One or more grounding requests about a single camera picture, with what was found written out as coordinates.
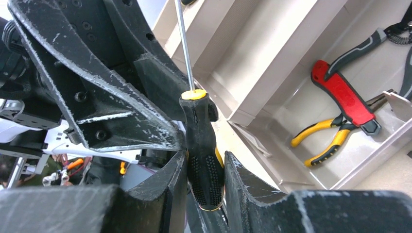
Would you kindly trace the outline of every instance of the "pliers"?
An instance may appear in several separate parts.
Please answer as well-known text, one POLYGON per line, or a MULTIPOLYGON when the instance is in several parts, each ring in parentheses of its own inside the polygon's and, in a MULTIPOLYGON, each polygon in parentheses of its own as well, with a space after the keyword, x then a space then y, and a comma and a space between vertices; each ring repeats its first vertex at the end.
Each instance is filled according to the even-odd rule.
MULTIPOLYGON (((372 109, 372 112, 377 111, 386 103, 386 98, 383 94, 380 94, 366 102, 366 104, 372 109)), ((298 133, 291 141, 292 147, 297 147, 306 137, 309 135, 324 129, 331 129, 339 127, 338 132, 335 135, 335 138, 330 143, 330 145, 320 154, 308 159, 305 161, 305 166, 311 167, 316 164, 320 164, 323 161, 330 158, 334 153, 336 153, 339 147, 345 142, 348 138, 348 135, 351 131, 359 128, 354 124, 348 122, 343 114, 339 114, 336 118, 320 121, 313 125, 306 127, 300 133, 298 133)))
MULTIPOLYGON (((399 23, 393 24, 386 29, 376 29, 368 39, 342 54, 332 62, 324 76, 324 80, 328 80, 334 73, 341 70, 344 66, 368 54, 386 40, 397 45, 412 44, 412 2, 399 23)), ((406 58, 402 87, 398 94, 407 100, 412 99, 412 47, 406 58)))

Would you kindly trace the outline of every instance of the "screw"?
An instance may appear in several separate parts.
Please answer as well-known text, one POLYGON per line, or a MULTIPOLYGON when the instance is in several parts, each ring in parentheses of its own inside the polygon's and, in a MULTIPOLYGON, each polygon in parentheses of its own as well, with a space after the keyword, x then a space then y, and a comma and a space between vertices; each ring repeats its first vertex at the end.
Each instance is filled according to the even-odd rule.
POLYGON ((79 91, 74 95, 74 99, 79 103, 83 103, 87 99, 87 94, 86 92, 79 91))
POLYGON ((75 7, 82 7, 82 1, 81 0, 71 0, 71 4, 75 7))
POLYGON ((90 41, 96 41, 96 36, 93 34, 93 33, 88 33, 87 34, 87 38, 90 40, 90 41))
POLYGON ((91 29, 91 25, 90 25, 90 23, 87 22, 87 21, 84 21, 84 22, 82 23, 82 26, 83 26, 83 28, 84 28, 85 30, 90 30, 90 29, 91 29))
POLYGON ((96 132, 97 140, 104 141, 107 138, 107 133, 104 130, 99 130, 96 132))
POLYGON ((62 1, 59 1, 59 6, 60 6, 62 9, 65 9, 65 8, 67 7, 67 5, 66 5, 64 2, 62 2, 62 1))

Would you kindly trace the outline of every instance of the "textured grip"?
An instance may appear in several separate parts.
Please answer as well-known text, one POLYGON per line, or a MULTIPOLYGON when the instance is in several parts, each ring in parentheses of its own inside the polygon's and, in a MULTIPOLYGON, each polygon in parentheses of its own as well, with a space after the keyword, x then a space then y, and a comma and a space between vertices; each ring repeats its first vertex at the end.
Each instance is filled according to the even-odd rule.
POLYGON ((375 114, 344 76, 337 71, 329 80, 324 80, 323 77, 328 68, 329 65, 325 61, 317 61, 311 73, 312 82, 333 98, 348 121, 358 127, 368 126, 362 128, 367 135, 378 134, 381 127, 375 121, 375 114))
POLYGON ((334 73, 342 69, 345 65, 355 61, 356 59, 375 49, 383 41, 385 41, 385 39, 386 33, 383 31, 383 29, 376 29, 376 31, 369 38, 367 38, 361 44, 349 50, 348 52, 342 54, 334 62, 332 62, 325 74, 324 80, 327 81, 334 73))
POLYGON ((301 132, 299 132, 291 140, 291 146, 292 147, 297 147, 309 135, 311 135, 315 132, 318 132, 320 130, 330 129, 330 128, 333 128, 333 127, 341 126, 343 123, 344 123, 343 114, 339 114, 339 116, 337 116, 334 119, 324 120, 324 121, 320 121, 318 123, 315 123, 313 125, 309 125, 306 128, 304 128, 301 132))
POLYGON ((330 143, 330 145, 322 153, 306 160, 305 166, 311 167, 326 161, 328 158, 330 158, 334 153, 338 151, 338 149, 347 139, 349 133, 355 129, 357 129, 357 127, 353 124, 342 125, 339 128, 339 131, 336 133, 335 138, 333 138, 332 143, 330 143))
POLYGON ((200 207, 213 211, 223 202, 224 168, 208 116, 209 94, 179 102, 186 116, 189 184, 200 207))
POLYGON ((412 99, 412 47, 409 49, 408 56, 406 57, 405 73, 399 95, 409 101, 412 99))

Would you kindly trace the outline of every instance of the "black plastic part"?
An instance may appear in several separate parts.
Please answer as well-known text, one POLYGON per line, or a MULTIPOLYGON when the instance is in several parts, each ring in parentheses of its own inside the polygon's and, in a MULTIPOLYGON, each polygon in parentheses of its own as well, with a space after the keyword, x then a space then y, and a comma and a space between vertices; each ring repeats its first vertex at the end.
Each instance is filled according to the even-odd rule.
POLYGON ((26 99, 22 112, 3 110, 0 112, 0 116, 23 126, 43 130, 58 127, 61 119, 57 106, 41 102, 36 98, 26 99))
MULTIPOLYGON (((138 4, 11 0, 8 6, 38 70, 33 92, 59 106, 86 148, 182 148, 170 120, 184 120, 178 99, 188 80, 154 36, 147 37, 153 34, 138 4), (83 92, 86 100, 75 98, 83 92), (96 139, 99 130, 110 137, 96 139)), ((208 114, 217 120, 212 101, 208 114)))
POLYGON ((265 183, 246 183, 247 171, 225 156, 228 222, 236 233, 410 232, 412 199, 392 191, 295 191, 280 193, 265 183), (260 196, 252 190, 259 189, 260 196))
POLYGON ((40 159, 43 149, 47 148, 44 143, 47 131, 26 131, 19 134, 9 143, 0 143, 0 154, 26 159, 40 159))
MULTIPOLYGON (((197 227, 194 215, 188 216, 191 232, 411 232, 412 199, 399 192, 317 190, 286 195, 245 169, 230 152, 225 165, 228 227, 216 215, 220 210, 203 212, 197 222, 209 221, 197 227)), ((0 217, 7 221, 0 233, 180 233, 186 184, 186 156, 180 151, 127 193, 115 185, 3 190, 0 217)), ((194 200, 188 201, 193 207, 194 200)), ((191 209, 188 214, 197 211, 191 209)))
POLYGON ((340 113, 339 116, 337 116, 335 119, 333 119, 332 123, 330 124, 330 126, 341 126, 342 124, 344 124, 346 121, 343 120, 343 114, 340 113))
POLYGON ((333 74, 338 70, 342 70, 348 64, 354 62, 358 58, 368 54, 370 51, 378 47, 386 39, 386 34, 382 29, 377 29, 370 37, 365 41, 352 48, 351 50, 345 52, 341 56, 335 59, 327 70, 325 76, 323 77, 327 81, 333 74))
MULTIPOLYGON (((54 1, 13 0, 9 2, 9 8, 43 83, 86 148, 102 152, 133 149, 176 151, 182 148, 183 135, 175 124, 134 86, 109 70, 90 50, 92 46, 86 46, 72 29, 65 13, 73 17, 76 10, 63 12, 54 1), (48 15, 49 20, 43 20, 44 15, 48 15), (62 65, 55 66, 56 61, 62 65), (86 101, 76 101, 75 94, 79 92, 87 93, 86 101), (108 137, 104 140, 97 138, 98 131, 105 131, 108 137)), ((80 8, 93 9, 93 12, 98 9, 97 12, 107 14, 105 5, 99 0, 82 2, 80 8)), ((96 28, 98 24, 93 25, 93 30, 96 28)), ((102 37, 110 38, 110 32, 102 37)))
POLYGON ((97 184, 9 189, 0 193, 0 217, 10 217, 0 232, 181 233, 186 190, 183 151, 127 193, 97 184))
POLYGON ((194 3, 196 0, 181 0, 182 4, 187 6, 194 3))
MULTIPOLYGON (((187 76, 157 42, 138 4, 120 0, 103 1, 124 56, 134 65, 147 98, 171 119, 184 121, 178 100, 183 92, 189 90, 187 76)), ((216 105, 211 100, 208 114, 211 121, 218 119, 216 105)))
POLYGON ((385 29, 388 40, 394 44, 407 45, 412 43, 412 28, 409 23, 412 21, 412 3, 409 5, 406 13, 399 23, 389 26, 385 29), (402 35, 404 32, 409 32, 408 36, 402 35))
POLYGON ((188 225, 193 233, 230 233, 223 209, 203 211, 191 193, 188 194, 186 212, 188 225))
POLYGON ((139 164, 148 168, 162 168, 173 156, 174 152, 166 150, 142 150, 138 158, 139 164))
POLYGON ((10 20, 4 27, 1 28, 3 28, 3 34, 1 36, 1 39, 8 48, 8 50, 25 57, 29 57, 26 49, 21 43, 21 37, 18 31, 16 30, 14 22, 10 20))
POLYGON ((209 95, 179 102, 186 115, 189 183, 200 206, 215 210, 223 202, 224 168, 215 153, 216 135, 207 113, 209 95))
POLYGON ((406 56, 405 73, 399 95, 409 101, 412 100, 412 47, 406 56))
POLYGON ((376 120, 370 120, 363 125, 360 125, 360 128, 365 132, 366 135, 373 136, 377 135, 382 126, 376 120))

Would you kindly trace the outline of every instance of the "wire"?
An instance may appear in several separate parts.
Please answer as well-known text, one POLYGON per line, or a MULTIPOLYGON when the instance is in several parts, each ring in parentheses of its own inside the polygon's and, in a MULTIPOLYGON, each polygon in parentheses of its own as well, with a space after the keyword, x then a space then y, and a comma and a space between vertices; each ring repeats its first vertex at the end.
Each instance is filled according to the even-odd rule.
POLYGON ((18 113, 16 113, 16 114, 13 116, 13 122, 16 122, 17 117, 18 117, 20 114, 22 114, 22 113, 23 113, 24 108, 26 107, 26 105, 24 104, 24 102, 23 102, 23 101, 22 101, 21 103, 22 103, 22 105, 23 105, 23 106, 21 107, 20 111, 19 111, 18 113))
POLYGON ((74 174, 76 174, 77 172, 79 172, 82 168, 84 168, 85 167, 85 163, 83 163, 77 170, 75 170, 73 173, 71 173, 70 175, 69 175, 69 177, 72 177, 74 174))

